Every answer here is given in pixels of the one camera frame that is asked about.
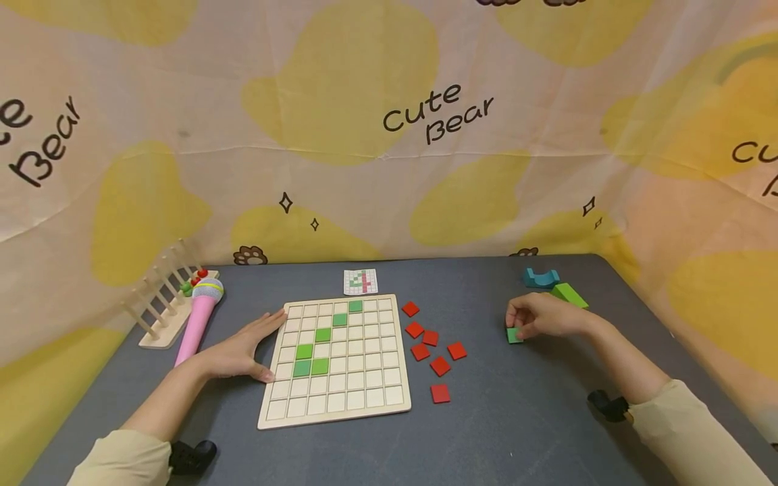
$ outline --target toy microphone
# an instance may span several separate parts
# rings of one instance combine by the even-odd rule
[[[211,312],[223,295],[222,282],[215,278],[203,278],[195,285],[192,291],[192,312],[189,314],[184,338],[178,348],[175,366],[195,355],[200,346],[202,334],[205,332],[205,326],[208,325],[208,319],[211,317]]]

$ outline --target red tile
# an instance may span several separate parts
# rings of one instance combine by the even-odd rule
[[[424,328],[421,324],[417,323],[416,321],[413,321],[411,325],[405,328],[405,332],[411,335],[414,339],[422,335],[422,332],[424,332]]]
[[[429,357],[429,349],[427,349],[424,343],[418,343],[416,346],[413,346],[411,348],[411,353],[413,353],[413,357],[416,358],[416,361],[422,361],[424,358]]]
[[[443,359],[443,356],[438,356],[429,364],[433,367],[433,370],[435,370],[435,373],[438,376],[443,376],[451,369],[451,365],[449,365],[445,359]]]
[[[422,338],[422,343],[428,345],[428,346],[437,346],[437,332],[434,330],[425,330],[424,331],[424,337]]]
[[[433,392],[434,404],[445,404],[446,402],[451,401],[451,397],[448,395],[448,386],[446,386],[446,383],[432,385],[429,389]]]
[[[460,341],[457,341],[448,347],[448,352],[451,354],[451,359],[454,361],[459,358],[464,358],[468,355],[468,352],[464,350],[464,346]]]
[[[408,314],[408,317],[415,316],[418,311],[419,308],[416,307],[416,304],[414,304],[413,302],[408,302],[402,307],[402,312]]]

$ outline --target yellow spot pattern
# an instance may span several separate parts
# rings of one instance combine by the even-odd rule
[[[276,77],[245,85],[243,105],[280,145],[352,166],[383,154],[411,127],[387,131],[384,115],[411,108],[413,118],[437,65],[435,30],[421,12],[395,0],[345,0],[313,17]]]
[[[583,210],[557,212],[543,218],[522,236],[516,251],[537,247],[539,254],[596,253],[632,287],[640,275],[640,266],[627,245],[622,230],[603,211],[593,209],[586,216]],[[595,222],[602,223],[595,229]]]
[[[122,340],[80,329],[0,369],[0,483],[21,482]]]
[[[716,346],[778,380],[776,268],[775,251],[694,258],[668,279],[668,298],[675,312]]]
[[[541,0],[504,5],[497,21],[516,41],[561,65],[597,64],[621,46],[654,0],[598,0],[549,7]]]
[[[732,159],[742,142],[776,139],[778,34],[722,47],[654,91],[626,98],[606,113],[603,138],[624,162],[664,177],[707,180],[760,164]],[[775,156],[771,151],[768,156]]]
[[[310,225],[314,218],[316,231]],[[249,209],[235,221],[230,241],[235,251],[259,246],[271,264],[381,259],[369,243],[299,205],[289,214],[278,205]]]
[[[0,5],[48,26],[127,44],[159,46],[176,40],[187,29],[198,0],[0,0]]]
[[[140,143],[114,160],[100,186],[92,273],[105,285],[129,285],[161,251],[192,236],[210,217],[211,208],[181,185],[170,149]]]
[[[428,246],[481,240],[519,214],[515,187],[530,163],[527,152],[485,156],[458,167],[411,215],[411,236]]]

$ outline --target sleeve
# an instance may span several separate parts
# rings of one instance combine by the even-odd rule
[[[683,382],[672,380],[629,412],[640,439],[679,484],[773,484]]]
[[[68,486],[164,486],[170,443],[134,430],[114,430],[95,442]]]

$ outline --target fabric backdrop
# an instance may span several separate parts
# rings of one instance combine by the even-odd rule
[[[180,237],[598,253],[778,442],[773,0],[0,0],[0,31],[7,484]]]

